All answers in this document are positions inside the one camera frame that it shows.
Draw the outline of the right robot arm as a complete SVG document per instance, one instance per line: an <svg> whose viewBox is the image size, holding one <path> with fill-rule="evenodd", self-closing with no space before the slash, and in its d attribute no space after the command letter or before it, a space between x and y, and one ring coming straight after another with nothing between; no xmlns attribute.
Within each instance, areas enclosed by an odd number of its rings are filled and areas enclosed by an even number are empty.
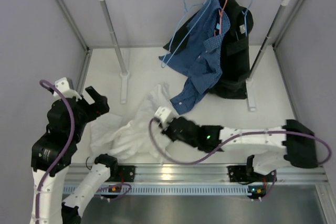
<svg viewBox="0 0 336 224"><path fill-rule="evenodd" d="M271 129L243 130L221 125L197 125L181 116L160 123L159 127L171 141L182 142L206 154L244 155L244 174L249 181L283 167L313 169L319 165L314 133L293 119Z"/></svg>

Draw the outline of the white shirt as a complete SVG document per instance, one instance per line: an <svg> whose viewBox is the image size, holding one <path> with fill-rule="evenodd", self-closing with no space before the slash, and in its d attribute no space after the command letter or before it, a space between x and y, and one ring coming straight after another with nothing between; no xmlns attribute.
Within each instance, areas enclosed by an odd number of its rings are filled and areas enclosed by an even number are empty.
<svg viewBox="0 0 336 224"><path fill-rule="evenodd" d="M121 125L122 117L112 113L104 114L91 122L91 158L109 154L120 163L136 157L144 157L149 162L163 163L164 158L150 140L148 125L161 106L171 109L176 115L170 98L169 84L161 82L146 94L134 118L125 126Z"/></svg>

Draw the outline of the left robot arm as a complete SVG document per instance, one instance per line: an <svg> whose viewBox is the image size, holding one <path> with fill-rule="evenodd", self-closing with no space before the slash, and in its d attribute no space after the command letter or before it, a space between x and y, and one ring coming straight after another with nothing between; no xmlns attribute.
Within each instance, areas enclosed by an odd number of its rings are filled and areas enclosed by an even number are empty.
<svg viewBox="0 0 336 224"><path fill-rule="evenodd" d="M62 197L65 178L86 125L110 108L107 98L92 86L85 89L94 100L92 104L57 85L47 89L60 98L48 111L46 132L31 151L35 192L30 223L80 223L102 184L117 179L118 160L108 154L96 157L90 172L67 198Z"/></svg>

